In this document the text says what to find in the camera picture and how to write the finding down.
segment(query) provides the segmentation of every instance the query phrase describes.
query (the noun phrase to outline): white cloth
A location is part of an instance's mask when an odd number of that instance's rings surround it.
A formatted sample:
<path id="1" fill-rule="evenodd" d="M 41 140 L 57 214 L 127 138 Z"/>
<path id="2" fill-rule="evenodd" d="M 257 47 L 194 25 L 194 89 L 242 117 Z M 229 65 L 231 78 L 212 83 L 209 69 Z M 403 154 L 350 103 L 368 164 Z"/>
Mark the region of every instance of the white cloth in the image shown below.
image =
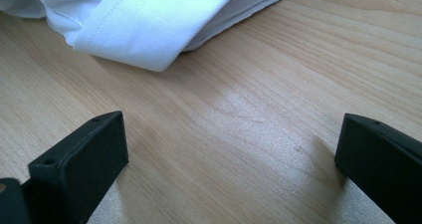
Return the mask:
<path id="1" fill-rule="evenodd" d="M 75 51 L 158 72 L 276 1 L 41 0 L 39 10 Z"/>

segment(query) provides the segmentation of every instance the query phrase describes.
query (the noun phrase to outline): light wood tabletop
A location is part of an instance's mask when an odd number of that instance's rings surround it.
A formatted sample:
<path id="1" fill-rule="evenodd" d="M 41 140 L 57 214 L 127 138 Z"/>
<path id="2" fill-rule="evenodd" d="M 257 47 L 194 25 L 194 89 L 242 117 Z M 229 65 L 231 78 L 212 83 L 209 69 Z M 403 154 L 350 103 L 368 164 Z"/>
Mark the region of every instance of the light wood tabletop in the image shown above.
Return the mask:
<path id="1" fill-rule="evenodd" d="M 0 177 L 123 111 L 129 165 L 90 223 L 391 223 L 335 169 L 343 116 L 422 140 L 422 0 L 283 0 L 163 73 L 44 19 L 0 14 L 0 41 Z"/>

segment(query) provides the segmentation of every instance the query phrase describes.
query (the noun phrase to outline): stitched seam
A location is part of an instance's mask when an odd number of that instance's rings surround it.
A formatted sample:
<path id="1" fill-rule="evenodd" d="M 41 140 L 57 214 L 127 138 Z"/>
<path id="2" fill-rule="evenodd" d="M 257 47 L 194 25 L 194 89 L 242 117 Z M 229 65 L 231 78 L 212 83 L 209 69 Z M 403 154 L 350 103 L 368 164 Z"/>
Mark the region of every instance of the stitched seam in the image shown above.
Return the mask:
<path id="1" fill-rule="evenodd" d="M 120 5 L 120 3 L 123 0 L 119 0 L 109 11 L 107 14 L 105 14 L 105 16 L 103 17 L 103 20 L 100 22 L 100 25 L 97 26 L 96 30 L 93 32 L 93 34 L 90 37 L 90 40 L 88 41 L 88 45 L 87 48 L 89 48 L 91 46 L 91 43 L 93 42 L 94 37 L 97 35 L 99 29 L 103 26 L 103 24 L 105 23 L 106 19 L 108 18 L 108 16 L 114 12 L 115 8 Z"/>

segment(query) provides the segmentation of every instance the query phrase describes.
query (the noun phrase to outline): wooden table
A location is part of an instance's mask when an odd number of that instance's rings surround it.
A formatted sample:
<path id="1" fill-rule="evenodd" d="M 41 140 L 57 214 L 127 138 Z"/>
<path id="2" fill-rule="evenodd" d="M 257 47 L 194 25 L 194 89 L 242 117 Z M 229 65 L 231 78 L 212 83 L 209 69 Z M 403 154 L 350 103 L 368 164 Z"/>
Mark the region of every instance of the wooden table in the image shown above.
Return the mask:
<path id="1" fill-rule="evenodd" d="M 334 167 L 343 115 L 422 140 L 422 0 L 284 0 L 163 73 L 0 14 L 0 176 L 123 111 L 130 163 L 91 223 L 389 223 Z"/>

